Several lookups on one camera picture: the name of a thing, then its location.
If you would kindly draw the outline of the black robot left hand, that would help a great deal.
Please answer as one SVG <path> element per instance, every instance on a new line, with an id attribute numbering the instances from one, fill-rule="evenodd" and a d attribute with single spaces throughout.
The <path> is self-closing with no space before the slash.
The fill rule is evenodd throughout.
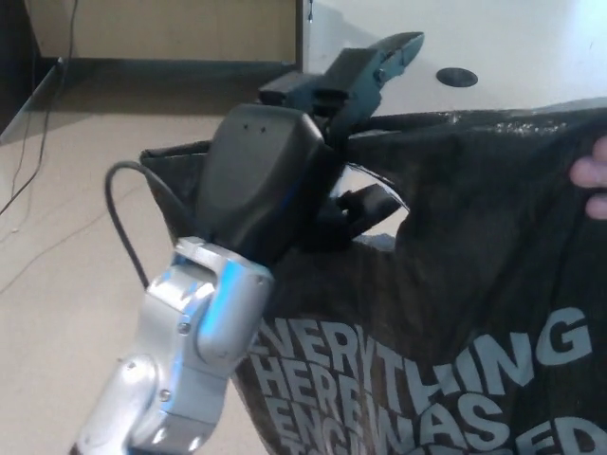
<path id="1" fill-rule="evenodd" d="M 402 32 L 345 48 L 323 73 L 288 73 L 230 110 L 199 180 L 200 236 L 257 264 L 278 262 L 339 179 L 353 129 L 423 43 L 423 33 Z"/>

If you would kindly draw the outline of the person's hand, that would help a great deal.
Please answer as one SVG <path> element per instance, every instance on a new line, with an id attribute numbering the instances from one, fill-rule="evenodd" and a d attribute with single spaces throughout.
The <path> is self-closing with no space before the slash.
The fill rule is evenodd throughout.
<path id="1" fill-rule="evenodd" d="M 603 136 L 595 142 L 592 153 L 578 159 L 569 172 L 574 185 L 594 191 L 585 204 L 585 211 L 590 218 L 601 221 L 607 218 L 606 157 L 607 143 Z"/>

